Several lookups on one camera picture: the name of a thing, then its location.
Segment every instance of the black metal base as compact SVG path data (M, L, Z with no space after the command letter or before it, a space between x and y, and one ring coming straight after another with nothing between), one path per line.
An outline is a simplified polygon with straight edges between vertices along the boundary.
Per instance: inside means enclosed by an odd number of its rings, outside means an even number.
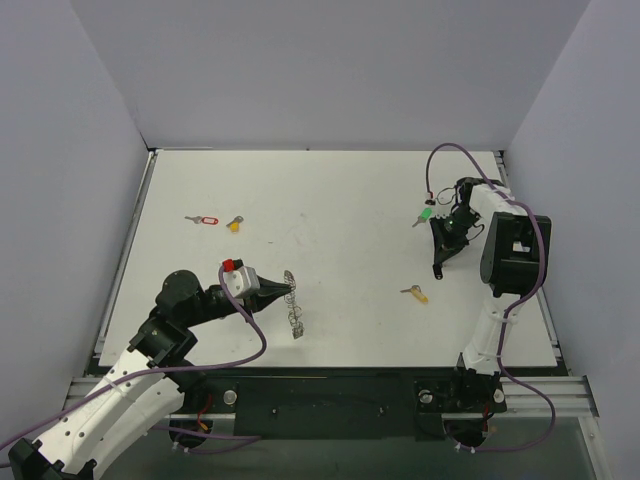
M95 360L88 373L99 375L107 371L108 367L98 367ZM465 385L462 372L457 367L249 366L208 372L206 389L214 397L209 413L236 414L236 435L262 435L269 439L413 436L419 441L441 440L446 437L443 413L484 413L484 402L464 401L465 394L460 392ZM513 368L510 372L515 376L568 375L562 362L553 368ZM463 397L461 405L451 397L454 386ZM418 394L425 389L435 394L432 403L420 403ZM227 390L238 394L234 405L222 401ZM197 413L201 403L199 400L193 407L185 405L180 411ZM492 412L500 411L496 405L491 408Z
M22 438L11 447L9 462L15 480L93 480L95 461L88 461L77 475L63 473L62 462L51 464L38 452L41 445Z

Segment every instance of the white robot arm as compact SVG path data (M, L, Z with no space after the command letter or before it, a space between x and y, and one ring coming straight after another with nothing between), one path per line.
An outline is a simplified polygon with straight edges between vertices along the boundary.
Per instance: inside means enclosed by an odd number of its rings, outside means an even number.
M240 260L223 265L224 283L246 312L261 311L291 291L259 277ZM206 376L184 359L197 342L189 328L231 315L236 307L219 285L204 291L185 270L167 277L156 305L89 395L110 390L62 416L35 441L21 439L11 448L15 478L97 480L135 440L180 409L185 395L208 388ZM149 374L136 374L143 371Z
M507 322L506 342L522 305L512 309L506 319L504 312L533 288L541 253L527 212L509 202L513 196L508 188L498 181L493 183L495 189L481 179L460 179L450 215L430 220L435 243L433 269L438 279L442 278L443 262L469 244L469 228L481 219L490 222L480 264L487 292L473 338L462 353L464 367L481 375L500 372L497 352L502 324ZM548 255L551 221L543 216L536 216L536 221L543 233L544 254Z

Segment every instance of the purple cable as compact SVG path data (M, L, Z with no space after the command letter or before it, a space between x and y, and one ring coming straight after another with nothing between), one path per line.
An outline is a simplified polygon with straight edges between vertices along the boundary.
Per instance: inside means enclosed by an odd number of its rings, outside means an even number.
M489 177L487 177L485 175L485 173L482 170L482 168L480 168L480 165L478 165L478 162L476 161L476 159L473 158L473 155L471 155L471 153L469 153L469 150L464 148L462 145L458 145L457 143L447 142L447 143L441 143L436 148L434 148L431 151L431 154L429 155L429 158L427 159L427 171L426 171L426 175L425 175L426 176L426 181L427 181L427 192L430 193L432 197L433 197L433 192L431 191L431 185L430 185L430 182L429 182L429 167L431 166L431 160L433 159L433 156L436 154L436 152L438 150L440 150L441 148L444 148L444 147L457 148L462 153L464 153L467 156L467 158L471 161L471 163L473 163L473 166L476 167L476 170L478 170L478 173L480 174L482 179L487 183L487 185L489 185L494 190L496 189L496 186L493 184L493 182L491 182L491 180L489 180Z
M175 433L179 433L180 435L191 435L192 437L211 438L214 440L234 440L234 441L241 442L231 447L218 448L215 450L207 450L203 448L194 448L194 449L190 448L188 452L194 455L216 455L218 453L234 452L243 447L246 447L247 445L256 443L257 441L262 439L262 437L259 437L259 436L242 437L242 436L233 436L233 435L218 435L214 433L200 433L200 432L194 432L192 430L186 430L184 428L167 427L165 425L154 425L153 427L151 427L151 430L175 432Z
M56 413L55 415L52 415L49 418L46 418L46 419L42 420L41 422L38 422L37 424L35 424L32 427L29 427L29 428L21 431L20 433L15 434L13 437L11 437L7 441L2 442L0 444L0 452L2 450L4 450L5 448L7 448L12 443L20 440L25 435L29 435L31 432L34 432L35 430L38 430L38 429L48 425L51 422L54 422L54 421L56 421L56 420L58 420L58 419L60 419L62 417L65 417L65 416L69 415L71 412L77 410L78 408L80 408L83 405L86 405L87 403L89 403L90 401L96 399L97 397L99 397L103 393L108 392L109 390L111 390L113 388L113 386L120 385L121 383L128 382L129 380L133 380L134 378L142 377L144 375L153 375L153 374L156 374L156 373L202 372L202 371L210 371L210 370L221 370L223 368L232 368L232 367L237 367L239 365L244 365L245 363L252 362L256 358L260 357L267 350L267 339L264 336L264 333L262 333L262 330L260 330L260 327L258 327L258 325L256 324L256 322L253 319L253 317L249 313L247 313L244 310L244 308L242 308L242 305L240 305L240 303L238 303L238 301L235 298L233 298L233 295L229 291L229 288L227 287L226 283L224 282L224 275L223 274L224 274L224 267L221 266L220 269L218 270L218 281L220 282L220 287L222 287L222 290L224 291L225 295L229 299L229 302L231 302L231 304L235 307L235 309L238 311L238 313L240 313L240 315L242 315L244 317L244 319L247 321L247 323L249 325L251 325L251 327L255 330L255 332L260 337L260 341L262 342L262 347L260 348L260 350L257 353L254 353L250 357L247 357L247 358L245 358L243 360L235 360L233 362L221 363L221 364L218 364L218 365L202 365L202 366L194 365L192 367L152 368L152 369L149 369L149 370L141 370L139 372L130 373L129 375L125 375L124 377L121 377L118 380L115 380L113 382L113 385L109 384L109 385L107 385L105 387L102 387L101 389L96 390L95 392L87 395L86 397L84 397L82 400L80 400L75 405L62 410L61 412Z
M454 148L457 148L458 150L460 150L462 153L464 153L467 156L467 158L469 160L471 160L471 163L473 163L473 166L476 167L476 170L478 171L478 173L480 174L482 179L485 181L485 183L487 185L489 185L489 187L491 189L496 190L497 193L502 198L504 198L510 205L513 205L515 207L520 207L525 212L527 212L527 216L529 217L529 220L531 221L531 225L533 226L533 231L534 231L535 236L536 236L536 242L538 243L538 248L540 250L540 252L539 252L540 265L538 267L538 277L536 279L536 283L534 284L533 288L531 289L531 291L529 293L527 293L522 298L519 298L518 300L513 302L511 305L509 305L505 309L503 318L506 320L506 319L509 318L509 314L513 311L514 308L516 308L519 305L522 305L527 300L532 298L536 294L538 289L544 283L544 272L545 272L545 270L547 268L547 255L546 255L546 252L545 252L545 249L544 249L544 242L543 242L543 239L542 239L542 232L540 231L540 226L538 225L538 222L536 221L536 217L535 217L533 211L529 208L529 206L524 204L524 203L522 203L522 202L516 202L515 200L511 200L504 192L498 190L496 185L491 180L489 180L489 177L487 177L486 174L484 173L484 171L482 170L482 168L480 168L480 165L478 164L476 159L473 158L473 155L471 155L471 153L469 153L469 151L466 148L464 148L461 145L458 145L457 143L443 143L443 144L440 144L436 148L434 148L433 151L431 152L431 155L429 155L429 159L427 160L427 171L426 171L427 192L428 193L430 193L430 194L432 193L431 189L430 189L430 186L429 186L429 165L431 164L431 159L433 158L433 155L443 147L454 147ZM519 445L519 446L516 446L516 447L485 447L485 448L478 447L478 448L473 449L473 451L477 452L477 453L490 453L490 452L510 453L510 452L520 452L522 450L526 450L528 448L534 447L534 446L544 442L547 438L549 438L551 436L551 433L553 432L553 429L555 428L555 425L556 425L556 409L555 409L555 406L553 405L553 402L551 401L551 399L547 395L545 395L543 392L538 390L537 388L535 388L535 387L533 387L531 385L528 385L528 384L518 380L517 378L515 378L513 375L511 375L507 371L505 366L502 364L502 349L504 348L504 342L505 342L506 333L507 333L507 324L505 322L505 323L502 324L502 328L500 329L500 340L498 341L497 356L498 356L498 366L500 367L500 372L505 377L507 377L509 380L511 380L513 383L516 383L516 384L520 385L521 387L524 387L524 388L526 388L528 390L531 390L536 395L539 395L542 399L544 399L544 401L549 404L549 408L551 409L551 421L549 422L549 426L547 427L547 430L540 437L538 437L535 440L532 440L529 443L525 443L524 445ZM472 451L471 447L468 447L466 445L460 444L460 447L463 450Z

